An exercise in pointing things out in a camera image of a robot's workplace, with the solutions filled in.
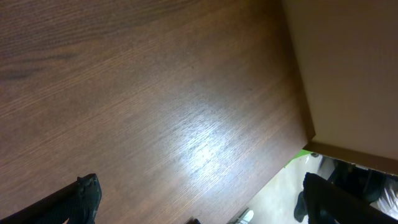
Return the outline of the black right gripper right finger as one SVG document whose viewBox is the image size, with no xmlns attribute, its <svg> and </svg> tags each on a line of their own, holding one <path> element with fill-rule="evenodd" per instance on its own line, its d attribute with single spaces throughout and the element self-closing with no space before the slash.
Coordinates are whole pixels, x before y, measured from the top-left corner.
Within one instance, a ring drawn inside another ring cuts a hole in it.
<svg viewBox="0 0 398 224">
<path fill-rule="evenodd" d="M 308 213 L 308 224 L 397 224 L 396 219 L 356 199 L 316 174 L 306 173 L 303 199 Z"/>
</svg>

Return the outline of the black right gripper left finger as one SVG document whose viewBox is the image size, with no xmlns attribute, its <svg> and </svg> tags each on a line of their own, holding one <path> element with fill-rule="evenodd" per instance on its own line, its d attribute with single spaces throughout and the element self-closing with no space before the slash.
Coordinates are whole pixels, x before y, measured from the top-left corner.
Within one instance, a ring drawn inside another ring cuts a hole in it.
<svg viewBox="0 0 398 224">
<path fill-rule="evenodd" d="M 6 217 L 8 224 L 94 224 L 102 198 L 98 176 L 78 177 L 70 185 Z"/>
</svg>

